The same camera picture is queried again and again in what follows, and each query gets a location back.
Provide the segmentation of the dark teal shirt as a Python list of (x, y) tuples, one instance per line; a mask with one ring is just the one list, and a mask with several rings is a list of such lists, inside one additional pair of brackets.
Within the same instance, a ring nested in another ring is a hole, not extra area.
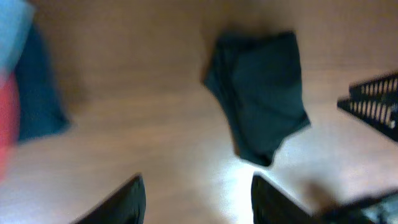
[(203, 84), (226, 115), (237, 155), (251, 163), (269, 167), (284, 139), (310, 125), (292, 31), (220, 35)]

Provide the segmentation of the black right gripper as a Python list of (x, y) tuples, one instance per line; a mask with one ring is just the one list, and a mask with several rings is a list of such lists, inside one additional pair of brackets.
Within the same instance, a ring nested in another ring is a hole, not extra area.
[(352, 83), (337, 108), (397, 141), (397, 72)]

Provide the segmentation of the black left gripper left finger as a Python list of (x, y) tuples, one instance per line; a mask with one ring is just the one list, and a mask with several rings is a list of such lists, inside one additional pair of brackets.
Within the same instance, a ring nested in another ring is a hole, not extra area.
[(146, 190), (142, 174), (134, 174), (117, 190), (73, 224), (143, 224), (146, 212)]

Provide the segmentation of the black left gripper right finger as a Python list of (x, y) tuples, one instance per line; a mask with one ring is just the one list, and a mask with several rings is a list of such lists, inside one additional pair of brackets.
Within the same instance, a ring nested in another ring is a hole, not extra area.
[(254, 224), (320, 223), (257, 174), (252, 177), (251, 203)]

